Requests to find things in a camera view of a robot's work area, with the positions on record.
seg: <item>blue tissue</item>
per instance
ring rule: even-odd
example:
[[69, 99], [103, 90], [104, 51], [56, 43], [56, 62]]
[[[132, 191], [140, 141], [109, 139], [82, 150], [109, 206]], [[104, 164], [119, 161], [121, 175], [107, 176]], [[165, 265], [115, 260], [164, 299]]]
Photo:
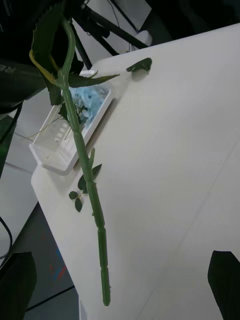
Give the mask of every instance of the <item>blue tissue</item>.
[[96, 86], [83, 86], [80, 88], [69, 88], [75, 106], [82, 109], [80, 119], [85, 122], [85, 126], [89, 127], [98, 113], [105, 97], [98, 92]]

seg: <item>white table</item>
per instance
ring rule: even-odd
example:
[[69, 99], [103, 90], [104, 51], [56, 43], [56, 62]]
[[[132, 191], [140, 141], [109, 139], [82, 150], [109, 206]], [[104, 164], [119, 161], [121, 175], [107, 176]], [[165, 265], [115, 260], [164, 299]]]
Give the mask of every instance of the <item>white table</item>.
[[78, 213], [68, 197], [79, 165], [66, 177], [38, 166], [31, 183], [88, 320], [218, 320], [207, 281], [212, 252], [240, 258], [240, 25], [93, 68], [123, 72], [146, 57], [149, 75], [113, 81], [122, 98], [90, 142], [102, 163], [109, 307], [89, 199]]

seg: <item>white tray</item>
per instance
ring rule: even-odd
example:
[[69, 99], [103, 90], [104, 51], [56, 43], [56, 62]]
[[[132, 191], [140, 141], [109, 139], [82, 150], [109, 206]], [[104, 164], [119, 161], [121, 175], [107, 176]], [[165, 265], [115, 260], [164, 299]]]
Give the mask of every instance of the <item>white tray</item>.
[[[95, 73], [93, 70], [83, 71], [81, 75], [87, 76]], [[112, 90], [106, 84], [95, 86], [98, 90], [103, 90], [106, 97], [99, 108], [95, 118], [89, 127], [82, 130], [85, 144], [88, 143], [98, 123], [110, 105], [113, 96]], [[59, 117], [61, 106], [53, 106], [47, 116], [41, 130]], [[65, 176], [73, 168], [78, 160], [78, 153], [74, 142], [72, 129], [65, 120], [58, 119], [42, 132], [39, 132], [33, 143], [29, 145], [30, 150], [38, 165], [51, 170], [61, 176]]]

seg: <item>green stem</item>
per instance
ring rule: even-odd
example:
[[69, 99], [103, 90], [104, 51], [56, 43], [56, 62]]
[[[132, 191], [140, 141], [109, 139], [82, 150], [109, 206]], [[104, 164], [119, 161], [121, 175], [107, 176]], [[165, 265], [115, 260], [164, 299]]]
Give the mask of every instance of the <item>green stem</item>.
[[107, 254], [107, 238], [104, 215], [99, 200], [97, 185], [94, 182], [94, 176], [92, 171], [93, 156], [89, 159], [86, 150], [84, 138], [81, 133], [81, 127], [78, 121], [78, 116], [74, 102], [72, 99], [71, 92], [69, 90], [69, 71], [71, 68], [71, 63], [73, 61], [75, 52], [75, 37], [73, 30], [66, 19], [62, 21], [62, 26], [68, 37], [68, 50], [66, 59], [62, 69], [58, 71], [58, 79], [56, 85], [62, 89], [63, 98], [65, 101], [65, 106], [67, 114], [69, 117], [69, 122], [73, 131], [73, 137], [76, 144], [77, 153], [79, 156], [83, 177], [86, 181], [86, 187], [89, 194], [89, 199], [91, 202], [93, 216], [95, 219], [96, 226], [98, 228], [98, 248], [99, 248], [99, 259], [101, 267], [101, 286], [102, 286], [102, 297], [105, 306], [110, 304], [110, 284], [109, 284], [109, 271], [108, 271], [108, 254]]

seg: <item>gray floor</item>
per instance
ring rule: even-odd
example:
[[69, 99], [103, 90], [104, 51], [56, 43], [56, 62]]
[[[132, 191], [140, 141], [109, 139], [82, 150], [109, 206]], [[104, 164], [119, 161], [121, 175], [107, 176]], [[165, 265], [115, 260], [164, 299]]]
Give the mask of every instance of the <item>gray floor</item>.
[[14, 252], [31, 252], [37, 283], [25, 320], [78, 320], [79, 297], [39, 204], [13, 244]]

